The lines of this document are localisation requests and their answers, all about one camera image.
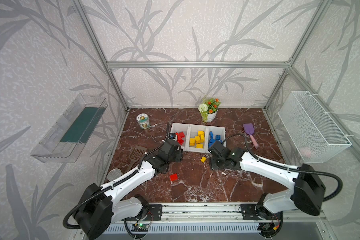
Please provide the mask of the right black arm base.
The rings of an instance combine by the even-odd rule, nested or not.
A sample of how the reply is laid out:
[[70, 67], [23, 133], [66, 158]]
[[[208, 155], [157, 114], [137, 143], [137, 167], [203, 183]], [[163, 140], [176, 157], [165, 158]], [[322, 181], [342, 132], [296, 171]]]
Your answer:
[[242, 214], [243, 220], [282, 220], [284, 212], [276, 214], [271, 213], [264, 207], [264, 200], [268, 194], [262, 194], [256, 204], [240, 204], [239, 213]]

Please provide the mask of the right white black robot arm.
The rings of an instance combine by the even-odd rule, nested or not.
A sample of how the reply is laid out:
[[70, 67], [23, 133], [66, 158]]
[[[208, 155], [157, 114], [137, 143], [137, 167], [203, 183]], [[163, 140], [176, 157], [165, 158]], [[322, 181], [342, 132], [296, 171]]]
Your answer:
[[245, 142], [245, 148], [230, 150], [225, 142], [215, 141], [208, 151], [212, 154], [212, 168], [241, 170], [271, 179], [286, 187], [275, 194], [263, 194], [256, 204], [256, 214], [267, 219], [284, 211], [300, 210], [318, 216], [322, 204], [336, 197], [343, 189], [337, 175], [318, 172], [308, 164], [299, 166], [281, 164], [256, 155]]

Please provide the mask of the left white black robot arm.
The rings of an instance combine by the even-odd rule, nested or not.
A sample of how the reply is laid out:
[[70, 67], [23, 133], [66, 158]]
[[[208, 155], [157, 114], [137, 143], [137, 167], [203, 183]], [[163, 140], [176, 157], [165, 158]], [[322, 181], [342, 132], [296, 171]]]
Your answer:
[[169, 170], [171, 163], [180, 163], [183, 149], [176, 134], [166, 132], [162, 143], [145, 153], [139, 164], [121, 177], [98, 186], [88, 186], [79, 203], [63, 218], [63, 227], [82, 230], [88, 239], [95, 240], [114, 222], [127, 218], [144, 218], [148, 202], [142, 197], [125, 200], [132, 190]]

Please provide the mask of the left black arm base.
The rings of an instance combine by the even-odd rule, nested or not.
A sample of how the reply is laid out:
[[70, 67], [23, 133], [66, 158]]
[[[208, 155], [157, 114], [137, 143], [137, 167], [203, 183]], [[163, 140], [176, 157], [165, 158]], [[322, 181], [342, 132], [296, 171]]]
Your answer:
[[163, 205], [161, 204], [150, 204], [141, 195], [135, 195], [135, 197], [141, 202], [142, 209], [134, 217], [136, 220], [147, 220], [147, 221], [160, 221], [162, 219]]

